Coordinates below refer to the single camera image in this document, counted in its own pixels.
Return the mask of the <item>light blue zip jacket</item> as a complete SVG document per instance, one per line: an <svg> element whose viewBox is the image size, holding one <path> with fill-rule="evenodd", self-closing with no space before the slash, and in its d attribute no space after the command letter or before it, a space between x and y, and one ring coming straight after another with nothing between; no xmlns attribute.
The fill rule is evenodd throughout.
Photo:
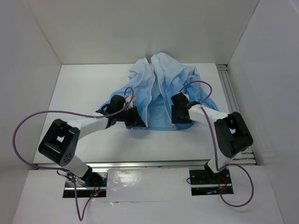
<svg viewBox="0 0 299 224"><path fill-rule="evenodd" d="M146 129L178 131L193 126L171 123L171 97L179 91L188 94L191 101L218 110L214 101L201 88L200 75L195 66L183 65L165 53L158 53L148 61L139 59L129 70L128 83L113 92L114 95L134 95L133 101Z"/></svg>

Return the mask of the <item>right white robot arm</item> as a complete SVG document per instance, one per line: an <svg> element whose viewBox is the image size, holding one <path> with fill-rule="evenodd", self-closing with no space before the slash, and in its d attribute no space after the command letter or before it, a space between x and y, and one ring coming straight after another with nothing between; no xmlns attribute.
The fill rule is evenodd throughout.
<svg viewBox="0 0 299 224"><path fill-rule="evenodd" d="M210 128L214 147L213 158L205 164L204 178L216 182L220 172L233 158L253 144L253 138L238 112L225 113L210 109L199 102L190 102L183 93L172 98L171 121L173 124L199 122Z"/></svg>

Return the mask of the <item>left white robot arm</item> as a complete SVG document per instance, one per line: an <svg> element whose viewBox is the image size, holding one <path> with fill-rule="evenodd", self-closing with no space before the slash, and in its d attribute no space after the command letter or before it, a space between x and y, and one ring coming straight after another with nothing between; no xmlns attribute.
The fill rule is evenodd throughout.
<svg viewBox="0 0 299 224"><path fill-rule="evenodd" d="M124 122L128 128L146 127L130 99L131 97L114 95L110 103L102 106L91 118L68 122L54 120L38 146L39 153L68 173L73 173L81 186L97 183L100 176L75 155L78 141L96 131L105 130L116 122Z"/></svg>

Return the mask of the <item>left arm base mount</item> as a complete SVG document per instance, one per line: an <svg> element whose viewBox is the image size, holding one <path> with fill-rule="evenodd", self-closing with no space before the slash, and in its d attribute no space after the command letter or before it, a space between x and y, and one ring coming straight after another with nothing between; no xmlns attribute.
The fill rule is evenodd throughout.
<svg viewBox="0 0 299 224"><path fill-rule="evenodd" d="M74 198L75 188L69 173L57 170L57 174L65 178L63 198ZM75 176L78 198L104 198L107 196L107 172L94 173L91 180L83 181Z"/></svg>

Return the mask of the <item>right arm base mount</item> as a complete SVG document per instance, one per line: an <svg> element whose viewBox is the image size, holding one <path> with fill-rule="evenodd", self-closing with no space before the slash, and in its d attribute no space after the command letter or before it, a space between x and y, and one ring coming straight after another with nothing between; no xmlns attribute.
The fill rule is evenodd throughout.
<svg viewBox="0 0 299 224"><path fill-rule="evenodd" d="M203 169L191 169L186 182L191 186L192 196L219 195L221 191L223 194L234 193L227 168L216 174L206 165Z"/></svg>

